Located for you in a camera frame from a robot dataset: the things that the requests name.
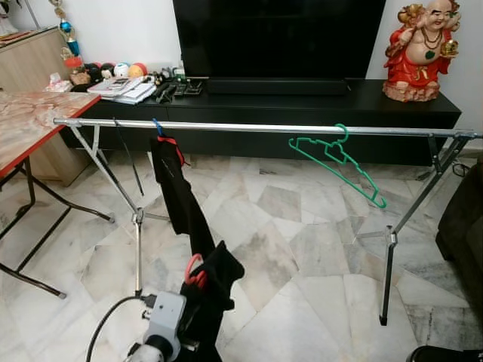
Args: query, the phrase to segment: wooden cabinet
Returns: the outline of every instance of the wooden cabinet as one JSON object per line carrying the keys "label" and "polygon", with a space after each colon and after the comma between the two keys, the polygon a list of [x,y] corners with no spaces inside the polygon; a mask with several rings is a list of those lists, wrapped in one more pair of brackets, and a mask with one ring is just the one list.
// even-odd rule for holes
{"label": "wooden cabinet", "polygon": [[[68,79],[69,71],[60,57],[66,47],[57,29],[48,29],[0,48],[0,88],[4,91],[42,91],[50,74]],[[84,152],[69,149],[60,135],[54,136],[30,156],[32,172],[39,179],[69,185],[88,164]]]}

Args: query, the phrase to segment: orange ball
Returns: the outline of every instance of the orange ball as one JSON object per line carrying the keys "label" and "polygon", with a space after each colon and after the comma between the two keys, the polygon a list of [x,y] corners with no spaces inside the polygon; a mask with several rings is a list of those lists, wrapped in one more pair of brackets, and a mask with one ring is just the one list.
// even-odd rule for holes
{"label": "orange ball", "polygon": [[130,78],[138,78],[148,74],[148,69],[142,63],[134,63],[129,67],[128,75]]}

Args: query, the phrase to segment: black table leg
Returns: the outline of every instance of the black table leg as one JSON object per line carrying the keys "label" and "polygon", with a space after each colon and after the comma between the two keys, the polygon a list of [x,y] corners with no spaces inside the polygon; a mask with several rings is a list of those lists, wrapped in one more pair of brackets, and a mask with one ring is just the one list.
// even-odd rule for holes
{"label": "black table leg", "polygon": [[49,293],[54,294],[55,296],[58,296],[61,299],[66,298],[66,294],[63,292],[60,292],[59,290],[54,289],[53,287],[48,286],[45,283],[42,283],[41,281],[37,281],[36,279],[27,277],[26,275],[22,274],[21,271],[27,263],[31,260],[31,258],[34,257],[34,255],[37,253],[37,251],[42,247],[42,245],[46,242],[48,237],[54,232],[54,230],[58,227],[58,225],[64,220],[67,216],[67,214],[70,212],[71,209],[76,209],[80,211],[84,211],[86,213],[92,213],[98,217],[101,217],[102,219],[105,219],[109,222],[114,222],[114,218],[112,216],[108,216],[106,214],[103,214],[97,210],[90,209],[87,207],[83,207],[77,204],[74,204],[70,201],[67,201],[65,198],[62,196],[58,195],[56,192],[54,192],[52,189],[49,189],[44,183],[40,182],[38,179],[36,179],[32,175],[32,170],[30,168],[30,161],[29,158],[27,157],[22,164],[17,166],[14,171],[9,173],[2,181],[0,181],[0,189],[1,187],[7,183],[12,177],[14,177],[17,173],[23,173],[26,178],[27,178],[27,184],[29,186],[29,193],[30,193],[30,202],[27,205],[23,205],[20,207],[15,215],[15,218],[5,227],[2,232],[0,232],[0,240],[14,227],[15,224],[29,211],[32,206],[35,204],[35,189],[33,187],[33,184],[35,183],[37,186],[39,186],[41,189],[46,191],[50,196],[55,198],[56,200],[60,201],[62,204],[65,204],[67,208],[65,211],[62,213],[62,215],[59,216],[59,218],[55,221],[55,223],[48,229],[48,231],[42,236],[40,241],[30,250],[29,254],[25,257],[25,259],[19,264],[16,270],[13,270],[11,268],[8,268],[5,264],[0,263],[0,270],[7,273],[13,278],[16,278],[20,281],[24,281],[26,283],[29,283],[37,288],[41,288],[43,290],[46,290]]}

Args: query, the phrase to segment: clothes drying rack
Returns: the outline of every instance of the clothes drying rack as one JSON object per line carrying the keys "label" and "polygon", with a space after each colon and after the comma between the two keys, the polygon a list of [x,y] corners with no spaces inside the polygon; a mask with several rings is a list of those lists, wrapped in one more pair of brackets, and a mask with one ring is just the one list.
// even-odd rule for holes
{"label": "clothes drying rack", "polygon": [[[98,149],[99,133],[101,127],[131,127],[131,128],[156,128],[152,121],[129,121],[112,119],[85,119],[85,118],[56,118],[55,124],[63,124],[70,127],[79,142],[92,157],[94,163],[104,173],[117,192],[124,198],[133,213],[132,221],[136,228],[136,289],[135,294],[140,295],[142,291],[141,274],[141,231],[144,217],[169,220],[166,216],[157,216],[144,213],[142,207],[137,207],[124,190],[121,183],[116,179],[114,173],[109,169],[103,153]],[[344,134],[340,127],[332,126],[286,126],[280,124],[218,124],[218,123],[190,123],[190,122],[159,122],[165,130],[212,130],[212,131],[231,131],[231,132],[268,132],[268,133],[300,133],[300,134]],[[82,126],[94,127],[94,139],[92,146],[82,136],[79,128]],[[441,179],[443,173],[451,166],[454,159],[460,154],[463,147],[474,139],[483,139],[483,133],[470,130],[440,130],[429,128],[393,128],[393,127],[347,127],[350,134],[371,135],[371,136],[407,136],[425,137],[428,139],[429,150],[431,152],[434,170],[430,178],[420,190],[419,195],[404,213],[398,223],[388,225],[379,232],[370,232],[357,235],[357,238],[384,237],[386,239],[386,257],[383,277],[383,292],[380,303],[380,324],[387,325],[387,315],[389,309],[389,292],[391,288],[392,262],[394,249],[398,244],[398,233],[413,215],[414,211],[421,205],[429,192]],[[448,149],[442,155],[439,154],[436,138],[453,139]]]}

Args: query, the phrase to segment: marble table top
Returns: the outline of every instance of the marble table top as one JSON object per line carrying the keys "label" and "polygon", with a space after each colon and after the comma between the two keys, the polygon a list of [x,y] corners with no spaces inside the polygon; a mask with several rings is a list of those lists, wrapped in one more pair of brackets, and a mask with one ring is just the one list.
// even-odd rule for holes
{"label": "marble table top", "polygon": [[74,118],[99,100],[82,93],[0,92],[0,177],[64,126],[54,118]]}

